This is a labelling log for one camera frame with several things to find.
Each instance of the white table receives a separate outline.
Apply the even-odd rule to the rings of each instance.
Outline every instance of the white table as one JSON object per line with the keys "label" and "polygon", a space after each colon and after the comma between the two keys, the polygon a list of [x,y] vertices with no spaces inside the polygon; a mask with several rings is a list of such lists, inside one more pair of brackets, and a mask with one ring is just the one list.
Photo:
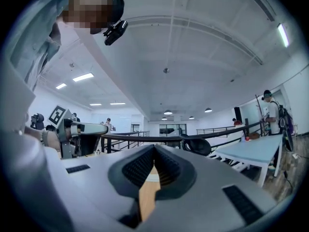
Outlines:
{"label": "white table", "polygon": [[278,162],[274,176],[279,171],[281,152],[282,152],[282,135],[260,137],[259,139],[249,142],[239,142],[224,148],[216,149],[215,154],[221,158],[227,158],[245,164],[261,167],[258,185],[263,186],[269,163],[274,157],[279,147]]}

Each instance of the fluorescent light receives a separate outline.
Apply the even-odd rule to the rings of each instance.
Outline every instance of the fluorescent light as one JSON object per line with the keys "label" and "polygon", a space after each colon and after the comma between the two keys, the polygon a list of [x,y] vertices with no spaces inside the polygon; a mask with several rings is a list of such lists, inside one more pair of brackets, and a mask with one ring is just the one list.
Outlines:
{"label": "fluorescent light", "polygon": [[283,39],[284,46],[288,47],[289,46],[289,40],[288,40],[288,37],[286,36],[286,32],[285,32],[282,24],[279,24],[278,30],[281,34],[282,39]]}
{"label": "fluorescent light", "polygon": [[65,83],[60,84],[59,86],[57,86],[57,87],[56,87],[56,89],[61,89],[62,87],[65,87],[65,86],[66,86],[66,84],[65,84]]}
{"label": "fluorescent light", "polygon": [[76,78],[73,78],[73,81],[78,82],[78,81],[81,81],[81,80],[84,80],[84,79],[87,79],[87,78],[91,78],[91,77],[94,77],[94,75],[89,73],[89,74],[86,74],[86,75],[81,75],[81,76],[78,76]]}
{"label": "fluorescent light", "polygon": [[166,110],[166,111],[164,112],[164,114],[165,114],[165,115],[171,115],[171,114],[173,114],[173,113],[172,113],[171,110]]}
{"label": "fluorescent light", "polygon": [[211,108],[206,108],[206,110],[205,110],[205,113],[210,113],[210,112],[212,112],[212,109]]}

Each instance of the ceiling light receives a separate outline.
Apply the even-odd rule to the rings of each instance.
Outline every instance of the ceiling light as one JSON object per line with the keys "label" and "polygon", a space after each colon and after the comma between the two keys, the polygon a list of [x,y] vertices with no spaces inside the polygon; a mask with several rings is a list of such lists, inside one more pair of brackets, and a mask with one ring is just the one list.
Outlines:
{"label": "ceiling light", "polygon": [[56,87],[56,89],[61,89],[62,87],[65,87],[65,86],[66,86],[66,84],[65,84],[65,83],[60,84],[59,86],[57,86],[57,87]]}
{"label": "ceiling light", "polygon": [[125,105],[124,102],[120,102],[120,103],[110,103],[110,105]]}
{"label": "ceiling light", "polygon": [[288,47],[289,46],[289,40],[288,40],[288,37],[286,35],[286,32],[285,32],[284,27],[283,27],[282,24],[279,24],[278,30],[279,30],[279,32],[281,34],[282,39],[283,39],[284,46]]}
{"label": "ceiling light", "polygon": [[164,114],[165,114],[165,115],[171,115],[171,114],[173,114],[173,113],[172,113],[171,110],[166,110],[166,111],[164,112]]}
{"label": "ceiling light", "polygon": [[205,113],[210,113],[210,112],[212,112],[212,109],[211,108],[206,108],[206,110],[205,110]]}
{"label": "ceiling light", "polygon": [[94,75],[89,73],[89,74],[86,74],[86,75],[81,75],[81,76],[78,76],[76,78],[73,78],[73,81],[78,82],[78,81],[81,81],[81,80],[84,80],[84,79],[87,79],[87,78],[91,78],[91,77],[94,77]]}

